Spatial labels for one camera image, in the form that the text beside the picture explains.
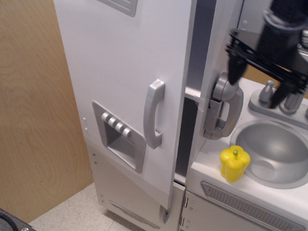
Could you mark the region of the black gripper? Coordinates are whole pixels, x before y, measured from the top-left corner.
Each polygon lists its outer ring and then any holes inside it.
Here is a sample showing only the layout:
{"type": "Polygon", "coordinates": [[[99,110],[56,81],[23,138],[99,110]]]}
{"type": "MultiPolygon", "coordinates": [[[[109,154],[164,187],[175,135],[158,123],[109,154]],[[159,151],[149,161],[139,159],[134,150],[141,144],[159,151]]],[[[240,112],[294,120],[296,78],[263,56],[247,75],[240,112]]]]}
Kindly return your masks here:
{"type": "Polygon", "coordinates": [[[228,81],[231,85],[243,76],[248,65],[274,78],[280,86],[274,92],[270,109],[288,94],[304,93],[308,86],[308,63],[298,44],[308,24],[307,14],[264,15],[261,33],[233,29],[226,51],[229,55],[228,81]]]}

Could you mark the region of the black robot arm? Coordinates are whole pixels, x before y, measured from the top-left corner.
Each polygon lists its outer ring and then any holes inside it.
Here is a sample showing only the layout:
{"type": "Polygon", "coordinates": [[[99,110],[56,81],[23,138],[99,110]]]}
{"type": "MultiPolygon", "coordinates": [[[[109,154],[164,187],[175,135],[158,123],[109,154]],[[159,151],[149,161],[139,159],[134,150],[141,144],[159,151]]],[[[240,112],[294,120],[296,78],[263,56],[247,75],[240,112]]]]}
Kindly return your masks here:
{"type": "Polygon", "coordinates": [[[276,108],[290,94],[305,94],[308,62],[299,53],[302,33],[308,26],[306,0],[274,0],[263,12],[260,34],[234,29],[230,32],[228,81],[234,85],[248,65],[280,83],[270,98],[276,108]]]}

